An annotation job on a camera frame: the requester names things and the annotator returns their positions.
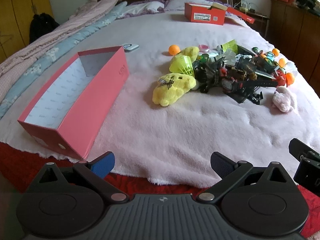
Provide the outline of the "pink plush toy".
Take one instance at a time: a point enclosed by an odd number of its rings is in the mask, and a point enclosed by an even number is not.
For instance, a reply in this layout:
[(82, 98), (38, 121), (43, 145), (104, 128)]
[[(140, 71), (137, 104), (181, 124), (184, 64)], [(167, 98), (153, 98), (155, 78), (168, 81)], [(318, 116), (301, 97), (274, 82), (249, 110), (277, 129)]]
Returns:
[(272, 98), (272, 104), (273, 107), (276, 107), (283, 113), (289, 113), (296, 109), (296, 100), (285, 86), (276, 88)]

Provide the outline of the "black wrist watch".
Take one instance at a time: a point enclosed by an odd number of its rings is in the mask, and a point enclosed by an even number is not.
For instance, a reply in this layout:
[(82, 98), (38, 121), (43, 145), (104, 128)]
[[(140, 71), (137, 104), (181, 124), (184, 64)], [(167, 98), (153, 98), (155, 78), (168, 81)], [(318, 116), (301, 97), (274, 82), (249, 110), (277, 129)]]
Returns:
[(224, 78), (220, 81), (220, 85), (225, 92), (232, 93), (248, 87), (277, 87), (278, 82), (275, 80), (238, 81), (236, 79)]

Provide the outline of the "yellow plush toy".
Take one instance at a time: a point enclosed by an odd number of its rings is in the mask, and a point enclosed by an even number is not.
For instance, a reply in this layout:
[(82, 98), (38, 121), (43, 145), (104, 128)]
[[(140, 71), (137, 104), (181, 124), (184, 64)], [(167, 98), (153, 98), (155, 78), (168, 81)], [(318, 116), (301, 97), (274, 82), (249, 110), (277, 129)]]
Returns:
[(181, 54), (184, 56), (190, 57), (191, 62), (193, 63), (197, 59), (199, 52), (200, 52), (199, 47), (191, 46), (191, 47), (187, 47), (187, 48), (183, 49), (181, 51)]
[(158, 79), (158, 85), (153, 90), (152, 101), (156, 105), (167, 107), (195, 86), (196, 79), (191, 75), (180, 73), (163, 75)]

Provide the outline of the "orange ping pong ball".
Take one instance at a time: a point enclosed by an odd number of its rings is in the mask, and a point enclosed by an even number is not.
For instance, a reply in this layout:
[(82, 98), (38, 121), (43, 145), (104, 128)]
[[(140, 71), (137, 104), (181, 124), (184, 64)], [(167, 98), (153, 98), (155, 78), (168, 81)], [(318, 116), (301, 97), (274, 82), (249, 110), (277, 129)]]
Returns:
[(168, 53), (171, 55), (171, 56), (175, 56), (177, 55), (178, 53), (181, 52), (181, 49), (178, 45), (176, 44), (173, 44), (171, 45), (169, 48), (168, 48)]

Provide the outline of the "pink open box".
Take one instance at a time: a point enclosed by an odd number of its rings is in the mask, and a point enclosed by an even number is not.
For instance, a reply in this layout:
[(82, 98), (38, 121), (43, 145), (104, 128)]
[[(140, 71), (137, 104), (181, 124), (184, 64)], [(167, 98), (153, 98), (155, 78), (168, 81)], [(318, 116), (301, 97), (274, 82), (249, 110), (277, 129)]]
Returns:
[(122, 46), (77, 52), (43, 85), (18, 122), (42, 146), (85, 160), (128, 77)]

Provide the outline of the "blue floral quilt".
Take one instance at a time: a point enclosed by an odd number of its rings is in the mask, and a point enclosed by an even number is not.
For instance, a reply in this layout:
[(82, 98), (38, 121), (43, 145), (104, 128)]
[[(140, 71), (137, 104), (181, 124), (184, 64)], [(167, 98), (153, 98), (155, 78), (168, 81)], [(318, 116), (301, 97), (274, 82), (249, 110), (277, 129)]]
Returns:
[(55, 63), (58, 59), (60, 59), (63, 55), (73, 49), (80, 42), (115, 21), (126, 6), (126, 2), (119, 1), (107, 15), (99, 19), (97, 22), (84, 27), (65, 40), (59, 42), (52, 49), (48, 50), (44, 55), (42, 55), (23, 73), (23, 75), (9, 89), (4, 99), (1, 100), (1, 117), (3, 117), (7, 113), (7, 111), (14, 104), (17, 98), (20, 97), (20, 95), (38, 77), (40, 77), (46, 69), (48, 69), (53, 63)]

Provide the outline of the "yellow plastic shuttlecock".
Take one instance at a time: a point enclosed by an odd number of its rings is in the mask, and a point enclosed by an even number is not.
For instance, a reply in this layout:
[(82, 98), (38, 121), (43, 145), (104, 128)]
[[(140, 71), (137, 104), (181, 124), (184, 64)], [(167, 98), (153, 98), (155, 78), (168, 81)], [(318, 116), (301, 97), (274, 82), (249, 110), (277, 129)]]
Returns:
[(195, 76), (191, 58), (186, 55), (176, 55), (172, 58), (169, 71), (172, 73), (180, 73)]

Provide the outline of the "pink tape spool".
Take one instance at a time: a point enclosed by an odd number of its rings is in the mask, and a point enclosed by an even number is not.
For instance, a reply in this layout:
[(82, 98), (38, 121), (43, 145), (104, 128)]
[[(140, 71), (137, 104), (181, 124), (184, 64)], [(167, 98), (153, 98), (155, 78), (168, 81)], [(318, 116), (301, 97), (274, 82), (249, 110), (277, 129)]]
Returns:
[(202, 53), (206, 53), (206, 52), (209, 51), (209, 47), (207, 45), (205, 45), (205, 44), (199, 44), (199, 50)]

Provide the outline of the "small white tin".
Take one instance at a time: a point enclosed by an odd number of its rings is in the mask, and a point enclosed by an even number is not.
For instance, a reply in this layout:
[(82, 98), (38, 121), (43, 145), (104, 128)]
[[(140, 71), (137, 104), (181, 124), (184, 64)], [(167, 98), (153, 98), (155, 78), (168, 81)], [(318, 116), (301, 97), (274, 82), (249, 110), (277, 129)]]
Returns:
[(122, 45), (122, 47), (123, 47), (124, 51), (126, 53), (128, 53), (128, 52), (132, 52), (132, 51), (138, 49), (139, 45), (138, 44), (132, 44), (132, 43), (126, 43), (126, 44)]

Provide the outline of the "brown wooden dresser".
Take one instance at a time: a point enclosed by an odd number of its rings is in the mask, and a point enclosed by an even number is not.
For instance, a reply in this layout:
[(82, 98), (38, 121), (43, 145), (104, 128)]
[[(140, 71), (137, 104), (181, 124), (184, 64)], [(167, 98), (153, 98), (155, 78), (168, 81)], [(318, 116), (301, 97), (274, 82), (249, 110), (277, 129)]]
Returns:
[(293, 61), (319, 94), (319, 17), (289, 3), (271, 0), (267, 40)]

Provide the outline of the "bedside table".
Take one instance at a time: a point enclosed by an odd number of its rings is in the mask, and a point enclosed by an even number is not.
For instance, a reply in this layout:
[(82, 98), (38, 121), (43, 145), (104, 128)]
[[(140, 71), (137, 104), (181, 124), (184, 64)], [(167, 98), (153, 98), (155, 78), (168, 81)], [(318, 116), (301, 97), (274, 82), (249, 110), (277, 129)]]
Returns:
[(270, 19), (266, 15), (259, 12), (258, 7), (254, 3), (248, 3), (244, 0), (241, 0), (234, 5), (234, 9), (253, 18), (254, 23), (249, 23), (248, 25), (257, 31), (262, 37), (266, 37)]

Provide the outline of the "black backpack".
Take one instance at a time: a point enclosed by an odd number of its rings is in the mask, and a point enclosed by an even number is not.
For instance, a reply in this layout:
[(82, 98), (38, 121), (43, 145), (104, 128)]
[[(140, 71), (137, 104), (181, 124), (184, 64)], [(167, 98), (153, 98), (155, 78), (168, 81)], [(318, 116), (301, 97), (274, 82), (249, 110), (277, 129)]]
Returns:
[(35, 14), (29, 28), (29, 43), (33, 43), (38, 38), (54, 31), (59, 26), (56, 20), (49, 14)]

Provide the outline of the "red shoe box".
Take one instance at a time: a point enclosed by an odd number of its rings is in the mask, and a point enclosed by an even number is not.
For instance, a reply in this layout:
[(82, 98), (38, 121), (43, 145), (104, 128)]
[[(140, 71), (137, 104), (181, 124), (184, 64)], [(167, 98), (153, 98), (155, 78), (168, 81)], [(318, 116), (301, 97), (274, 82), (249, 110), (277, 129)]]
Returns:
[(185, 3), (184, 15), (190, 22), (224, 25), (226, 12), (204, 4)]

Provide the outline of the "folded pink quilt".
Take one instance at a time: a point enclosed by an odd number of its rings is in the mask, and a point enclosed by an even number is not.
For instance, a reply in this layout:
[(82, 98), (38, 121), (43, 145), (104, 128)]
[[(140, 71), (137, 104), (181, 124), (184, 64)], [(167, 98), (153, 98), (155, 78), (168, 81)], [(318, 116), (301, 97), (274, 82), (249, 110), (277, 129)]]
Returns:
[(119, 1), (121, 0), (100, 0), (89, 10), (73, 17), (71, 20), (57, 27), (54, 31), (43, 35), (2, 62), (0, 82), (1, 100), (4, 99), (9, 89), (23, 73), (42, 55), (59, 42), (107, 15)]

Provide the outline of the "purple frilled pillow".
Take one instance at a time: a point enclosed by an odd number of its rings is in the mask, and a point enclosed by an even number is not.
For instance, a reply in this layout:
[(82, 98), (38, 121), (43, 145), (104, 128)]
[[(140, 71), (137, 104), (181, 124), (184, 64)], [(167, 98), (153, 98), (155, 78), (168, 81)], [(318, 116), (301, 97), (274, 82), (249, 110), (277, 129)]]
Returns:
[(166, 11), (183, 11), (185, 3), (212, 5), (217, 2), (229, 7), (220, 0), (147, 0), (127, 5), (118, 18), (129, 18), (147, 14), (159, 14)]

